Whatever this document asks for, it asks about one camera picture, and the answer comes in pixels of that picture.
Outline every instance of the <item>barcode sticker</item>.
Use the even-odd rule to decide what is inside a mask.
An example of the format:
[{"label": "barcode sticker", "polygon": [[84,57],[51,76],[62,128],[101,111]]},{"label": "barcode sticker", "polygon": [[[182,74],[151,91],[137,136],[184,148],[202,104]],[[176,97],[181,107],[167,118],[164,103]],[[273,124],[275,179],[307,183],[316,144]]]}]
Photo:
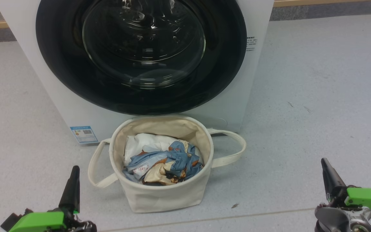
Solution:
[{"label": "barcode sticker", "polygon": [[246,52],[254,51],[255,45],[257,44],[257,39],[255,36],[247,37],[247,48]]},{"label": "barcode sticker", "polygon": [[98,142],[91,126],[72,126],[70,129],[79,143]]}]

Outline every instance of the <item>cream fabric basket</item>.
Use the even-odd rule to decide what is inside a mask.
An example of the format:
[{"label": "cream fabric basket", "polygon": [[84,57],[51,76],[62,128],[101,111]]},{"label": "cream fabric basket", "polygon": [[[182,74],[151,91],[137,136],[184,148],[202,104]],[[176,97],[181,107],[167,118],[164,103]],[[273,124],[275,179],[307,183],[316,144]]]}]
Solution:
[{"label": "cream fabric basket", "polygon": [[[194,144],[200,149],[204,168],[187,181],[170,186],[147,186],[134,183],[125,178],[124,149],[128,135],[150,133],[168,135]],[[226,134],[235,139],[242,149],[236,154],[213,159],[214,147],[211,134]],[[100,182],[94,181],[95,168],[104,145],[109,143],[109,159],[114,173]],[[112,138],[101,141],[88,166],[88,179],[98,188],[105,188],[119,180],[128,199],[131,210],[135,213],[149,213],[174,210],[200,204],[212,168],[235,162],[246,149],[246,141],[238,134],[207,129],[199,121],[182,115],[159,117],[138,117],[127,120],[120,125]]]}]

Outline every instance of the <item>beige fabric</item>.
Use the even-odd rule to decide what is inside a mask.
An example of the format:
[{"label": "beige fabric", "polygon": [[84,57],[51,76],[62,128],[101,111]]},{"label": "beige fabric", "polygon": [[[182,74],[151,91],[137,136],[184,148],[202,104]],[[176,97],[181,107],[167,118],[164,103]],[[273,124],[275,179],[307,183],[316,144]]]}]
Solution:
[{"label": "beige fabric", "polygon": [[174,185],[174,182],[171,182],[169,178],[165,176],[165,172],[171,169],[174,161],[168,163],[157,163],[152,167],[144,177],[144,182],[160,182],[164,185]]}]

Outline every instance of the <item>floor seam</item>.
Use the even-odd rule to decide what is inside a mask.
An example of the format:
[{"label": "floor seam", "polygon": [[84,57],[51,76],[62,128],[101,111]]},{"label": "floor seam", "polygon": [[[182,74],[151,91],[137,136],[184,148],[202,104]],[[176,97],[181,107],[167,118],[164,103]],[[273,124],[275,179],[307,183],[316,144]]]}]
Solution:
[{"label": "floor seam", "polygon": [[143,229],[143,228],[151,228],[151,227],[158,227],[158,226],[169,226],[169,225],[177,225],[177,224],[185,224],[185,223],[197,223],[197,222],[206,222],[206,221],[232,219],[232,218],[242,218],[242,217],[247,218],[247,217],[281,214],[281,213],[294,213],[294,212],[309,211],[309,210],[314,210],[314,209],[315,208],[303,208],[303,209],[284,210],[284,211],[276,211],[276,212],[269,212],[269,213],[252,213],[252,214],[245,214],[245,215],[238,215],[238,216],[219,217],[219,218],[214,217],[214,218],[190,220],[190,221],[184,221],[184,222],[163,223],[163,224],[155,224],[155,225],[148,225],[148,226],[135,226],[135,227],[120,228],[120,229],[101,230],[99,232],[114,232],[114,231],[130,230],[130,229]]}]

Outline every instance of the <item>robotic arm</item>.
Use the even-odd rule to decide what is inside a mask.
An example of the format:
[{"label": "robotic arm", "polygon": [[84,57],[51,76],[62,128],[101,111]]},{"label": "robotic arm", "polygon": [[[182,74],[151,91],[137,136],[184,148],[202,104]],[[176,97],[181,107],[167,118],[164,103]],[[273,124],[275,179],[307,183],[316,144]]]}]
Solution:
[{"label": "robotic arm", "polygon": [[371,232],[371,189],[346,186],[326,158],[321,166],[328,204],[315,209],[315,232]]},{"label": "robotic arm", "polygon": [[58,207],[34,213],[26,209],[23,215],[12,213],[2,223],[6,232],[97,232],[91,221],[80,221],[80,168],[74,166]]}]

